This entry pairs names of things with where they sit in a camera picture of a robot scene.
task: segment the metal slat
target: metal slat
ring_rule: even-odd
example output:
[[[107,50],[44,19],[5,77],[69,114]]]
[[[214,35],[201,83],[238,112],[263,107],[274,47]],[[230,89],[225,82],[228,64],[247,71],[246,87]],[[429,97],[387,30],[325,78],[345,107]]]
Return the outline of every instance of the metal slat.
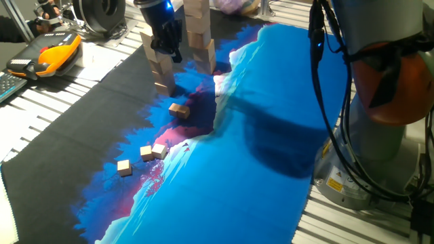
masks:
[[[91,89],[92,87],[94,87],[99,83],[98,81],[90,81],[82,78],[72,78],[72,82],[87,87],[89,89]]]
[[[27,142],[26,140],[19,140],[14,146],[14,150],[19,153],[28,145],[28,143],[29,142]]]
[[[408,238],[398,235],[394,232],[385,230],[371,223],[353,218],[335,209],[316,203],[312,200],[307,201],[304,209],[307,213],[313,214],[317,219],[331,222],[341,229],[349,229],[352,232],[359,233],[361,236],[368,237],[383,243],[408,244]]]
[[[371,242],[371,241],[369,241],[363,237],[360,237],[358,235],[354,235],[352,233],[349,233],[349,232],[342,230],[340,228],[337,228],[335,226],[331,226],[327,223],[324,223],[324,222],[319,221],[315,218],[312,218],[311,216],[308,216],[305,213],[302,215],[300,221],[309,223],[312,226],[316,226],[316,227],[318,227],[324,231],[333,233],[334,235],[337,235],[340,238],[343,238],[344,240],[351,240],[352,242],[357,243],[357,244],[373,244],[373,242]]]
[[[20,94],[20,97],[26,98],[27,100],[31,100],[33,102],[36,102],[42,106],[45,106],[48,109],[52,109],[55,111],[58,111],[59,113],[64,113],[70,105],[65,104],[63,102],[59,102],[53,98],[50,98],[48,96],[44,96],[43,94],[39,94],[33,90],[26,90],[23,93]]]
[[[16,151],[10,151],[6,157],[4,158],[3,162],[8,162],[9,160],[13,159],[16,155],[18,155],[18,152]]]
[[[22,134],[22,138],[24,138],[25,140],[28,140],[29,142],[33,141],[33,139],[35,139],[35,137],[37,137],[39,135],[39,132],[31,129],[31,128],[27,128],[23,134]]]
[[[76,101],[78,101],[80,99],[79,96],[71,94],[71,93],[66,92],[66,91],[58,90],[56,92],[53,92],[53,91],[48,91],[46,89],[39,88],[37,86],[32,86],[31,89],[34,92],[38,92],[40,94],[49,96],[51,98],[55,98],[61,102],[69,104],[69,105],[74,104]]]
[[[28,100],[17,97],[15,95],[12,96],[14,96],[14,99],[10,101],[11,105],[27,110],[28,112],[33,113],[34,115],[37,115],[41,118],[44,118],[47,121],[53,122],[60,116],[60,113],[56,113],[50,109],[39,106],[38,104],[35,104],[33,102],[29,102]]]
[[[356,242],[350,241],[349,239],[342,238],[338,235],[335,235],[332,232],[326,231],[316,225],[310,224],[308,222],[305,222],[303,219],[298,223],[298,230],[301,230],[303,232],[309,232],[309,233],[315,233],[317,236],[321,236],[327,241],[328,243],[333,241],[337,244],[357,244]]]
[[[345,207],[341,207],[330,200],[328,200],[325,196],[321,195],[319,191],[315,192],[314,189],[317,191],[315,186],[312,186],[312,191],[310,193],[310,198],[314,199],[315,201],[319,203],[325,203],[329,207],[333,206],[334,209],[348,214],[350,216],[353,216],[355,218],[358,218],[360,220],[369,222],[371,224],[374,224],[376,226],[379,226],[381,228],[389,229],[393,232],[400,232],[403,235],[409,235],[410,234],[410,222],[407,220],[403,220],[401,218],[398,218],[396,216],[389,215],[387,213],[383,213],[378,210],[370,210],[370,211],[355,211],[352,209],[347,209]]]
[[[51,86],[51,87],[54,87],[54,88],[59,89],[59,90],[66,91],[66,92],[68,92],[70,94],[74,94],[74,95],[79,96],[79,97],[82,97],[82,96],[84,96],[86,94],[86,92],[84,92],[84,91],[80,91],[80,90],[75,89],[73,87],[69,87],[68,86],[69,84],[65,84],[65,82],[63,80],[61,80],[61,79],[59,79],[59,82],[57,82],[57,81],[52,81],[51,82],[51,81],[44,81],[44,80],[42,80],[42,82],[45,83],[45,84],[47,84],[47,85],[49,85],[49,86]]]
[[[31,123],[31,127],[39,130],[39,131],[43,131],[45,128],[48,127],[48,125],[50,125],[50,123],[48,123],[47,121],[44,121],[40,118],[36,118],[32,123]]]
[[[138,48],[142,45],[142,42],[141,42],[141,41],[138,42],[138,41],[136,41],[136,40],[132,40],[132,39],[127,39],[127,38],[125,38],[125,39],[122,41],[122,44],[125,45],[125,46],[127,46],[127,47],[131,47],[131,48],[134,48],[134,49],[138,49]]]
[[[328,242],[325,242],[323,240],[320,240],[316,237],[313,237],[307,233],[304,233],[301,230],[296,230],[296,233],[294,235],[294,238],[292,239],[293,243],[296,244],[329,244]]]

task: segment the black fabric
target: black fabric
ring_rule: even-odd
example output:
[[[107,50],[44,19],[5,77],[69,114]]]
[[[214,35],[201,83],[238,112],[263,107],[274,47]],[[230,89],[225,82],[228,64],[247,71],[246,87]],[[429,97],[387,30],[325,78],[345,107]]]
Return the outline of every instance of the black fabric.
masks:
[[[27,22],[28,27],[35,37],[39,36],[36,29],[36,24],[33,21]],[[22,38],[18,27],[15,25],[11,18],[0,16],[0,42],[8,43],[23,43],[25,40]]]
[[[183,19],[181,8],[176,17]],[[221,39],[236,39],[248,24],[262,20],[224,16],[211,11],[212,37],[218,49]],[[183,26],[183,37],[186,37]],[[187,40],[180,45],[183,61],[174,72],[193,59]],[[227,72],[229,64],[217,63]],[[137,112],[157,97],[143,48],[132,54],[71,106],[18,156],[1,170],[20,243],[85,243],[73,228],[78,224],[71,204],[81,200],[81,190],[103,163],[113,162],[116,142],[125,142],[126,128],[151,127]]]

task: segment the stack of wooden blocks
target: stack of wooden blocks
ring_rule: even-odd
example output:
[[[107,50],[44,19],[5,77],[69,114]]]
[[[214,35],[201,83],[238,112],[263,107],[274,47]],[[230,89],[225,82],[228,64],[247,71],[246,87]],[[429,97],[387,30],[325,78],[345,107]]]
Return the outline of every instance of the stack of wooden blocks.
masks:
[[[144,52],[151,65],[157,92],[162,95],[171,96],[176,90],[172,58],[170,55],[162,54],[151,48],[151,42],[154,39],[151,26],[146,25],[140,31],[140,36],[142,37]]]
[[[184,0],[184,11],[197,72],[211,75],[216,68],[216,50],[211,39],[210,0]]]

